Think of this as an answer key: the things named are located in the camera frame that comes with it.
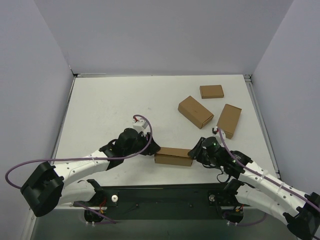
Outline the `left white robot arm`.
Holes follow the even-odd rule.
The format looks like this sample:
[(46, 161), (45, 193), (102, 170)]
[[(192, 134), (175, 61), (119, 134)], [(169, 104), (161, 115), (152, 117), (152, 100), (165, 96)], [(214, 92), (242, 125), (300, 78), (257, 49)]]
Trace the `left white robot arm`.
[(56, 165), (48, 161), (39, 164), (22, 185), (20, 192), (36, 217), (48, 214), (59, 204), (73, 201), (84, 201), (96, 206), (101, 203), (103, 194), (97, 190), (95, 183), (87, 180), (79, 183), (82, 178), (110, 170), (122, 164), (125, 157), (153, 156), (160, 149), (150, 132), (126, 128), (118, 138), (87, 157)]

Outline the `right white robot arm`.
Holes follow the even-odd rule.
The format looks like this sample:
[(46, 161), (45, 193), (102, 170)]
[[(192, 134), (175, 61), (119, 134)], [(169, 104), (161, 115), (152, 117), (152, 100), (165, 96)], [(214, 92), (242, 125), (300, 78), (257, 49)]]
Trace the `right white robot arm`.
[(259, 209), (286, 225), (301, 240), (313, 240), (320, 226), (320, 195), (307, 194), (274, 177), (238, 150), (214, 137), (200, 138), (188, 156), (232, 177), (236, 200)]

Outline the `brown paper box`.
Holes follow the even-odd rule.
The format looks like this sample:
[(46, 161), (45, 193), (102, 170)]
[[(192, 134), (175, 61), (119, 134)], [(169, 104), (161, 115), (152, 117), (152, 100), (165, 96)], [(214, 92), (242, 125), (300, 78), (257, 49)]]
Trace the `brown paper box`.
[(161, 147), (154, 155), (156, 164), (191, 167), (193, 159), (189, 157), (190, 149)]

